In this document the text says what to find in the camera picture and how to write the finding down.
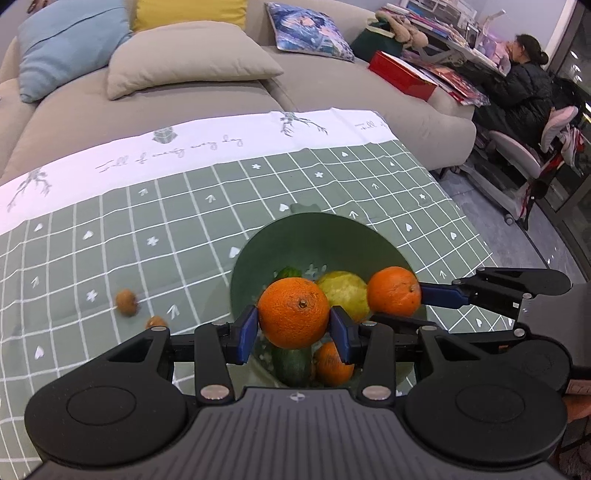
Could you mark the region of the orange tangerine back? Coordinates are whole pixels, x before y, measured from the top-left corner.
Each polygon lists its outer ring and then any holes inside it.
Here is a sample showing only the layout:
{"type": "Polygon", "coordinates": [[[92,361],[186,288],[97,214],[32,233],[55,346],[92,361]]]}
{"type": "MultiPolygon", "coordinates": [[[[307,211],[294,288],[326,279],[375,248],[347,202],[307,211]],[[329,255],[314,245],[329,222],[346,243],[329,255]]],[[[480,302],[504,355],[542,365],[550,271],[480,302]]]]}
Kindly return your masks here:
{"type": "Polygon", "coordinates": [[[412,317],[421,306],[421,286],[413,272],[387,267],[370,278],[367,300],[374,313],[412,317]]]}

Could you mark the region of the orange tangerine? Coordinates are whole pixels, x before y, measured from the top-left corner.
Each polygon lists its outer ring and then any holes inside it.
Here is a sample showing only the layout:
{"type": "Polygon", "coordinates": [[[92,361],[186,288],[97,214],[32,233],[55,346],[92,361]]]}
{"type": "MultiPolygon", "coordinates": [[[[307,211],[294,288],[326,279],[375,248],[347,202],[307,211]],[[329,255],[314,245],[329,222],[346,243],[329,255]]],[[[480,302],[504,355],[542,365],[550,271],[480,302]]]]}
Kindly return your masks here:
{"type": "Polygon", "coordinates": [[[315,378],[328,387],[339,387],[353,377],[355,366],[342,362],[334,342],[327,342],[315,352],[315,378]]]}
{"type": "Polygon", "coordinates": [[[331,306],[317,284],[290,277],[267,287],[257,310],[266,339],[276,347],[294,350],[321,340],[328,328],[331,306]]]}
{"type": "Polygon", "coordinates": [[[413,272],[387,267],[370,278],[367,300],[374,313],[412,317],[421,306],[421,286],[413,272]]]}

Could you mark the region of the orange tangerine front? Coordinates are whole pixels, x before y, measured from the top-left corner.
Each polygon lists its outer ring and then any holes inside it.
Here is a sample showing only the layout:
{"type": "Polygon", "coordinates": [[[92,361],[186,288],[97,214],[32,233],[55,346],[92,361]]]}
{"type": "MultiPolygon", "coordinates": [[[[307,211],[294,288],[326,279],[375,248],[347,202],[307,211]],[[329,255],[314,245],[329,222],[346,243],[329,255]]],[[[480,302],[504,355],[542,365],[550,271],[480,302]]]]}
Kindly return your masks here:
{"type": "Polygon", "coordinates": [[[315,378],[328,387],[339,387],[353,377],[355,366],[342,362],[334,342],[327,342],[315,352],[315,378]]]}

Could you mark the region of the yellow-green round fruit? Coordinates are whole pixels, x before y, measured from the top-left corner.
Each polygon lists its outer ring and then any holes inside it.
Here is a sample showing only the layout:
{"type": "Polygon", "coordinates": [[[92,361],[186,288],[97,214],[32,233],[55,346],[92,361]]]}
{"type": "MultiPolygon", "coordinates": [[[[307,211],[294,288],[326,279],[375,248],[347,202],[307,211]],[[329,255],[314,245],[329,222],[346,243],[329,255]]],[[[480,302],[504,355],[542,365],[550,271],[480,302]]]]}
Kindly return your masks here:
{"type": "Polygon", "coordinates": [[[367,284],[358,275],[346,271],[332,271],[317,281],[329,305],[340,306],[355,323],[363,323],[370,315],[367,284]]]}

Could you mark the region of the brown longan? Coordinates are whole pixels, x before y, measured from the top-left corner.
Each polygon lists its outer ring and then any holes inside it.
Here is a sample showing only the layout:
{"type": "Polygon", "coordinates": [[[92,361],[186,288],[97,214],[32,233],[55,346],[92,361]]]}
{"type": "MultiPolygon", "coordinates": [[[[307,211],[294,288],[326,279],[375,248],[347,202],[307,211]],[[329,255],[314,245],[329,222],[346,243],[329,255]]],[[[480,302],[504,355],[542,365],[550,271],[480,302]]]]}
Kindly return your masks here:
{"type": "Polygon", "coordinates": [[[125,317],[132,317],[137,314],[137,298],[129,289],[122,289],[116,294],[115,304],[118,312],[125,317]]]}
{"type": "Polygon", "coordinates": [[[146,329],[151,329],[151,328],[154,328],[154,327],[164,327],[164,328],[167,328],[168,327],[168,324],[167,324],[167,322],[163,318],[161,318],[160,316],[155,315],[155,316],[150,317],[147,320],[146,324],[145,324],[145,328],[146,329]]]}

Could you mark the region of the green cucumber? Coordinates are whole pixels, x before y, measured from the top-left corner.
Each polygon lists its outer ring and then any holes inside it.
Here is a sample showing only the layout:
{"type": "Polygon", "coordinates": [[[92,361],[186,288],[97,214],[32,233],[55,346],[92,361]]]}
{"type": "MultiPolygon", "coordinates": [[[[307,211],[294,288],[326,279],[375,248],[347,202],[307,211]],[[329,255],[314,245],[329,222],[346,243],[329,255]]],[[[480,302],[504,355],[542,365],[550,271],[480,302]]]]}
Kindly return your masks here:
{"type": "MultiPolygon", "coordinates": [[[[300,277],[301,271],[294,267],[284,267],[277,273],[277,280],[300,277]]],[[[302,349],[282,349],[273,345],[273,368],[276,378],[287,386],[305,386],[311,380],[311,347],[302,349]]]]}

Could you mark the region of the brown longan back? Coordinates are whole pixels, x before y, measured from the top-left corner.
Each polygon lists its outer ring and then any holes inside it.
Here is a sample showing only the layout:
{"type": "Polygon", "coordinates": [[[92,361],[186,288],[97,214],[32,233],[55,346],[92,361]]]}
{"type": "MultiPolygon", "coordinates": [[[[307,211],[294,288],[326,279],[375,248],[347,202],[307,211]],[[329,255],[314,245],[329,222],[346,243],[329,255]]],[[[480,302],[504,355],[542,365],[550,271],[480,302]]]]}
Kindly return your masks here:
{"type": "Polygon", "coordinates": [[[118,312],[125,317],[132,317],[137,314],[137,298],[129,289],[122,289],[116,294],[115,304],[118,312]]]}

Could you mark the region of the green colander bowl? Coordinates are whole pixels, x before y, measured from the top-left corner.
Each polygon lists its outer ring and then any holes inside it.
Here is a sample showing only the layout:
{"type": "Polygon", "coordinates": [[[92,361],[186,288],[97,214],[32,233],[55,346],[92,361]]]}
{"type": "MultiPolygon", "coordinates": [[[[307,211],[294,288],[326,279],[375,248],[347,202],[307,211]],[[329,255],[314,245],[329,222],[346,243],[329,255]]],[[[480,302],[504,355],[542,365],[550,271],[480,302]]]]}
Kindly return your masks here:
{"type": "MultiPolygon", "coordinates": [[[[367,286],[372,276],[391,266],[415,272],[410,264],[384,236],[361,223],[334,214],[322,213],[317,207],[294,205],[290,214],[263,227],[238,254],[230,280],[230,306],[233,315],[242,314],[247,306],[257,307],[264,290],[273,284],[284,267],[301,271],[301,278],[317,284],[332,271],[351,272],[367,286]]],[[[425,319],[421,303],[412,316],[425,319]]],[[[325,386],[315,378],[314,355],[322,344],[331,342],[327,335],[311,345],[311,380],[305,386],[325,386]]],[[[254,358],[278,383],[273,368],[273,344],[263,330],[254,344],[254,358]]],[[[362,371],[355,367],[353,377],[342,386],[353,386],[362,371]]]]}

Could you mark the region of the green checked tablecloth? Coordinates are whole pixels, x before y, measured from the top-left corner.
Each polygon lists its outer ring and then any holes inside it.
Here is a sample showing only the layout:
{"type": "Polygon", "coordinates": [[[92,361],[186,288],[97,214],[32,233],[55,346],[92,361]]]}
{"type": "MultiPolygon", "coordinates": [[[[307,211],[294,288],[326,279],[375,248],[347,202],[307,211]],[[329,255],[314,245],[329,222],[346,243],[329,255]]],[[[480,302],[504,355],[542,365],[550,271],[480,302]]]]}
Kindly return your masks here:
{"type": "Polygon", "coordinates": [[[112,141],[1,189],[1,475],[38,463],[33,393],[162,317],[175,333],[230,317],[249,238],[317,206],[397,247],[426,282],[494,264],[486,242],[376,113],[195,120],[112,141]],[[116,309],[122,289],[135,316],[116,309]]]}

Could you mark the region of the pink office chair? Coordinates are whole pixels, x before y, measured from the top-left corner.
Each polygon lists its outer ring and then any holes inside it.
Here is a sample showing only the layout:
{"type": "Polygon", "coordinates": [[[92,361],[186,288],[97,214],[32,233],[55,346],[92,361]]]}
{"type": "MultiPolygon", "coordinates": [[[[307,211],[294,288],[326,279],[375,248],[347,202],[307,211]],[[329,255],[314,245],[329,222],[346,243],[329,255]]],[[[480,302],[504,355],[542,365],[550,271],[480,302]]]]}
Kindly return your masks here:
{"type": "Polygon", "coordinates": [[[504,212],[505,222],[529,228],[529,218],[536,201],[544,198],[559,168],[572,164],[584,149],[580,131],[572,126],[579,109],[568,106],[554,110],[546,124],[539,146],[531,148],[512,137],[487,131],[484,145],[477,147],[478,156],[458,171],[504,212]],[[491,162],[497,156],[516,169],[525,182],[518,188],[501,168],[491,162]]]}

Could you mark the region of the person in black jacket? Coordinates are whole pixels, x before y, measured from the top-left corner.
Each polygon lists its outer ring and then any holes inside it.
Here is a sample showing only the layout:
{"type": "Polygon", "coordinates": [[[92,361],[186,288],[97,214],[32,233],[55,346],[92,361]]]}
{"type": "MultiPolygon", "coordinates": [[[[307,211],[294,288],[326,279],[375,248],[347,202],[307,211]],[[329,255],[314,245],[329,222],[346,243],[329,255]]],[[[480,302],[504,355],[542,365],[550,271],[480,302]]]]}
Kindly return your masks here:
{"type": "Polygon", "coordinates": [[[506,45],[511,68],[504,78],[488,77],[478,88],[490,103],[475,111],[473,120],[487,131],[503,133],[535,148],[553,108],[552,82],[543,69],[549,62],[539,41],[520,34],[506,45]]]}

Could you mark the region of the red box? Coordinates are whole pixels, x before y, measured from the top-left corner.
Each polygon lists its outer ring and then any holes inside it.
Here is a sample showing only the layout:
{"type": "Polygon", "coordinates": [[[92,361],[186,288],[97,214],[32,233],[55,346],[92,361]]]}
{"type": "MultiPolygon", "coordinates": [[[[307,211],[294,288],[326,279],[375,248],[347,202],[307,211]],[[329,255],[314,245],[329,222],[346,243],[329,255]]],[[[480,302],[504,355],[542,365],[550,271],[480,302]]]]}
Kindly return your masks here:
{"type": "Polygon", "coordinates": [[[406,95],[428,101],[438,85],[410,63],[384,51],[370,60],[369,70],[406,95]]]}

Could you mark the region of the cluttered desk with magazines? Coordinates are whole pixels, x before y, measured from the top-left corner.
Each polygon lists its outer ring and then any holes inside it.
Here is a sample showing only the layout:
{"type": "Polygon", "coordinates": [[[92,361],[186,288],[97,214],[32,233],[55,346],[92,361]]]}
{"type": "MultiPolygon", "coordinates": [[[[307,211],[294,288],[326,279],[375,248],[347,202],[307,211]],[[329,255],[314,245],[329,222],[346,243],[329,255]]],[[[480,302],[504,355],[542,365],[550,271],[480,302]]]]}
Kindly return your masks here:
{"type": "Polygon", "coordinates": [[[391,1],[381,11],[411,31],[409,57],[427,65],[445,65],[504,78],[510,61],[504,44],[488,37],[489,24],[505,14],[500,11],[476,19],[477,11],[466,1],[391,1]]]}

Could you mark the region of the plush toy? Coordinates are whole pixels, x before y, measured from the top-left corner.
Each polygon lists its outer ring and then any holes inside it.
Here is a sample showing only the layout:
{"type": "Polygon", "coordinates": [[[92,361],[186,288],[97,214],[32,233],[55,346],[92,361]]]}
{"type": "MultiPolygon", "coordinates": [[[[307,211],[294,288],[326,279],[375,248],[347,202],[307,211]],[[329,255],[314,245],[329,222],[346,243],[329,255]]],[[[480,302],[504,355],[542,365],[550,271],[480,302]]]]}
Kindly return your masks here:
{"type": "Polygon", "coordinates": [[[425,48],[429,45],[429,38],[414,26],[406,17],[380,10],[375,14],[376,19],[389,25],[394,34],[394,40],[401,43],[404,49],[425,48]]]}

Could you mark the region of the dark green bag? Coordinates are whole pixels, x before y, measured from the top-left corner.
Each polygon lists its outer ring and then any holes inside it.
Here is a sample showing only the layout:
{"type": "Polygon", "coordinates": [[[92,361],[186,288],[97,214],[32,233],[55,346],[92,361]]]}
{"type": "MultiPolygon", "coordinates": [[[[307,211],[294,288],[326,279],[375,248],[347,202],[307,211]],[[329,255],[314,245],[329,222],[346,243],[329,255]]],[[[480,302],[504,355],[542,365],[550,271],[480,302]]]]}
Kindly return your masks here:
{"type": "Polygon", "coordinates": [[[378,52],[384,52],[394,57],[401,57],[403,44],[394,37],[388,36],[388,31],[377,29],[376,31],[364,29],[351,44],[353,55],[356,58],[370,63],[378,52]]]}

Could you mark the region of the beige sofa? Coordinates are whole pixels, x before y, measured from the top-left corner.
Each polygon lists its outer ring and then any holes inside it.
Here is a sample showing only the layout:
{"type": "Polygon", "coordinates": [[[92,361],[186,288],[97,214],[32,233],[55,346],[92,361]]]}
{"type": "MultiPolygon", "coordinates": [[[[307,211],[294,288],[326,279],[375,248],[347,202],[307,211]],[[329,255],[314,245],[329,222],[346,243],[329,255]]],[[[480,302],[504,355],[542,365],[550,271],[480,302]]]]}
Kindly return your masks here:
{"type": "Polygon", "coordinates": [[[20,49],[11,42],[1,66],[1,181],[91,147],[190,120],[331,107],[378,112],[429,170],[468,159],[476,138],[473,111],[443,90],[423,101],[394,88],[363,60],[280,52],[262,1],[249,2],[245,31],[280,64],[283,75],[160,86],[110,100],[107,71],[101,69],[37,104],[19,98],[20,49]]]}

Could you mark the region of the beige cushion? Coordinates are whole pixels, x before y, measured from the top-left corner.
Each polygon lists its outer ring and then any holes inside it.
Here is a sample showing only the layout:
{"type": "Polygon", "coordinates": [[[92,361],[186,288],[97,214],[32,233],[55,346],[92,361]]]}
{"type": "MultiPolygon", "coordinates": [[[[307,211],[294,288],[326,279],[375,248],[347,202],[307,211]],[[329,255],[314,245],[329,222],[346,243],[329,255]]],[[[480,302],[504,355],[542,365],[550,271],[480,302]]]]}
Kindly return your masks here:
{"type": "Polygon", "coordinates": [[[238,26],[194,21],[141,31],[109,61],[107,97],[189,82],[266,80],[283,68],[238,26]]]}

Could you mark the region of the blue patterned cushion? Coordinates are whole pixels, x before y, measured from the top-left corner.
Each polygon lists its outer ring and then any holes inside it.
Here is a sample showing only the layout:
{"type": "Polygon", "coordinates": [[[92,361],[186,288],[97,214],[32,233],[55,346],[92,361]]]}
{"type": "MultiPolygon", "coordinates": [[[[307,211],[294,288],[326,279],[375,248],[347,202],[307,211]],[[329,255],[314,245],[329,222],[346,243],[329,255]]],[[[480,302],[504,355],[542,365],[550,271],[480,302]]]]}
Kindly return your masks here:
{"type": "Polygon", "coordinates": [[[355,55],[332,18],[304,7],[266,2],[276,48],[353,62],[355,55]]]}

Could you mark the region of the yellow cushion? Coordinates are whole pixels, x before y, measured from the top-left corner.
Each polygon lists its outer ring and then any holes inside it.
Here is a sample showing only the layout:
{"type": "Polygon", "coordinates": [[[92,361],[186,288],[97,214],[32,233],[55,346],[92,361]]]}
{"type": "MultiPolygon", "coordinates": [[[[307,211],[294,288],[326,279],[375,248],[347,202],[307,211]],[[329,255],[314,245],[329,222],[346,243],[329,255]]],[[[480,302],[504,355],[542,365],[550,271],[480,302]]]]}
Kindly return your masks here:
{"type": "Polygon", "coordinates": [[[245,0],[144,0],[136,3],[133,31],[193,21],[214,21],[245,28],[245,0]]]}

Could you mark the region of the light blue cushion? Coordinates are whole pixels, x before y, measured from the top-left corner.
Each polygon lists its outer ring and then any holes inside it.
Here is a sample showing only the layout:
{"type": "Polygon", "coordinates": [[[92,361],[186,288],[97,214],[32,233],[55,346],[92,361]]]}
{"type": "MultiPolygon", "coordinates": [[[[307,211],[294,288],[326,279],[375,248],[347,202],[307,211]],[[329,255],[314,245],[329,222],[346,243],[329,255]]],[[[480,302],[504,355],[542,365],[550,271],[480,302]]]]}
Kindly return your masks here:
{"type": "Polygon", "coordinates": [[[21,101],[105,67],[130,37],[124,1],[56,1],[40,10],[18,28],[21,101]]]}

